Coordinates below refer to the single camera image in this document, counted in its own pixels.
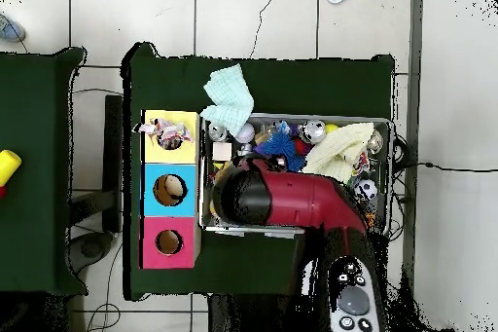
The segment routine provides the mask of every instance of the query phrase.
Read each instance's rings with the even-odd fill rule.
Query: small toy
[[[272,134],[276,133],[276,127],[273,124],[262,124],[260,127],[260,132],[254,136],[254,142],[256,144],[261,144],[267,141]]]
[[[0,199],[7,195],[7,187],[5,185],[21,163],[22,160],[16,153],[10,150],[2,150],[0,152]]]
[[[369,228],[373,228],[375,226],[375,213],[365,213],[365,217],[367,218],[367,225],[369,225]]]
[[[259,144],[254,149],[265,156],[284,155],[287,159],[287,168],[290,171],[300,171],[304,166],[304,157],[296,154],[296,146],[291,136],[278,131],[268,141]]]
[[[250,143],[243,144],[240,150],[237,150],[238,156],[245,156],[253,151],[253,146]]]
[[[306,156],[309,151],[313,148],[313,145],[304,142],[302,139],[298,137],[293,138],[294,146],[296,146],[296,154],[300,156]]]
[[[213,143],[213,161],[226,162],[231,159],[231,143]]]
[[[254,127],[250,123],[246,123],[235,137],[235,140],[239,143],[249,143],[253,138]]]
[[[225,141],[229,136],[227,129],[225,129],[223,126],[217,126],[213,123],[209,124],[208,134],[209,138],[212,141],[217,141],[217,142]]]
[[[213,215],[216,219],[219,219],[220,217],[216,214],[216,209],[214,208],[214,203],[213,200],[209,203],[209,211],[211,212],[211,215]]]
[[[338,129],[338,126],[334,125],[334,123],[328,123],[325,125],[325,133],[332,133],[336,129]]]
[[[378,130],[374,130],[371,139],[367,143],[367,149],[369,149],[373,155],[376,155],[382,149],[383,144],[382,135]]]
[[[354,194],[360,201],[369,202],[377,196],[377,188],[372,180],[365,179],[356,185]]]
[[[310,120],[301,128],[300,137],[306,143],[316,144],[325,138],[325,123],[320,120]]]
[[[362,152],[358,163],[353,167],[353,176],[361,174],[363,171],[370,172],[370,160],[366,152]]]
[[[291,128],[289,127],[289,125],[287,125],[287,122],[285,120],[277,120],[273,122],[273,126],[277,131],[281,131],[285,134],[291,134]]]
[[[192,141],[191,134],[183,123],[174,124],[162,118],[151,119],[149,124],[138,124],[133,131],[144,132],[151,140],[156,137],[158,145],[164,150],[178,149],[184,140]]]
[[[209,173],[208,179],[209,182],[211,183],[216,183],[216,181],[220,178],[220,175],[223,174],[223,170],[227,168],[231,162],[224,162],[224,163],[213,163],[213,166],[215,167],[215,170],[212,173]]]
[[[228,161],[228,162],[225,162],[225,164],[223,165],[223,167],[218,170],[214,176],[214,183],[216,184],[218,182],[218,180],[220,180],[220,177],[223,175],[223,173],[227,170],[227,168],[229,168],[230,166],[232,166],[232,162]]]
[[[291,136],[296,137],[301,133],[302,125],[289,125],[289,129],[291,130]]]

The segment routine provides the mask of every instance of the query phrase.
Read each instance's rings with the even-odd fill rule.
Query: yellow ball
[[[325,125],[325,133],[331,133],[335,129],[338,129],[338,126],[334,125],[333,123],[328,123],[327,125]]]

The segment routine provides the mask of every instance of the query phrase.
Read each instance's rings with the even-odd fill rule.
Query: yellow cloth
[[[307,154],[302,172],[346,183],[373,133],[373,123],[355,123],[327,133]]]

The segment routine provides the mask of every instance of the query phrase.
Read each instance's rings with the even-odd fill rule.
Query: pink box section
[[[146,217],[142,242],[143,269],[193,268],[195,222],[193,217]],[[156,247],[156,237],[168,229],[178,232],[183,240],[182,248],[174,255],[164,255]]]

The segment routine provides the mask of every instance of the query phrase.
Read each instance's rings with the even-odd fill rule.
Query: white ball
[[[250,123],[246,123],[235,137],[235,140],[239,143],[249,143],[253,138],[254,127]]]
[[[354,188],[356,197],[363,201],[371,201],[377,196],[377,188],[372,180],[362,180]]]

